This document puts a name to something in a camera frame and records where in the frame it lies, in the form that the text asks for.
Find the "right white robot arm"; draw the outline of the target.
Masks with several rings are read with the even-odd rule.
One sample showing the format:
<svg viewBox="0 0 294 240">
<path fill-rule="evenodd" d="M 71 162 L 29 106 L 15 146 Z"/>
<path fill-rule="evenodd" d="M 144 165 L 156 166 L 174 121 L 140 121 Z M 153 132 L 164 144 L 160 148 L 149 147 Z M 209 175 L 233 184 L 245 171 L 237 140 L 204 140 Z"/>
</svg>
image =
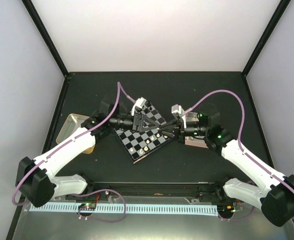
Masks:
<svg viewBox="0 0 294 240">
<path fill-rule="evenodd" d="M 283 173 L 267 165 L 227 130 L 221 126 L 221 116 L 216 107 L 202 105 L 199 112 L 188 121 L 188 112 L 178 104 L 172 106 L 174 119 L 158 130 L 169 138 L 185 143 L 187 137 L 202 138 L 206 146 L 245 173 L 252 183 L 230 178 L 215 187 L 215 198 L 221 202 L 229 198 L 262 211 L 269 222 L 277 227 L 294 218 L 294 175 Z"/>
</svg>

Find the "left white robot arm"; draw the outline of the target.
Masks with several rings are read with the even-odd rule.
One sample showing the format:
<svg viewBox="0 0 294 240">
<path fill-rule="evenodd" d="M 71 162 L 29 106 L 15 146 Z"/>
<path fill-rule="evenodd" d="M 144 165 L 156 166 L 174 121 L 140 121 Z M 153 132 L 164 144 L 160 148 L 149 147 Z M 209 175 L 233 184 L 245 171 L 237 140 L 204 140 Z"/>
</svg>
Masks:
<svg viewBox="0 0 294 240">
<path fill-rule="evenodd" d="M 18 164 L 16 189 L 35 207 L 41 207 L 55 197 L 79 195 L 90 199 L 95 192 L 90 180 L 83 174 L 57 176 L 57 173 L 79 154 L 93 149 L 112 129 L 145 133 L 161 122 L 145 113 L 147 103 L 139 98 L 131 113 L 121 113 L 119 103 L 103 100 L 100 108 L 87 118 L 74 133 L 57 146 L 33 159 L 23 158 Z"/>
</svg>

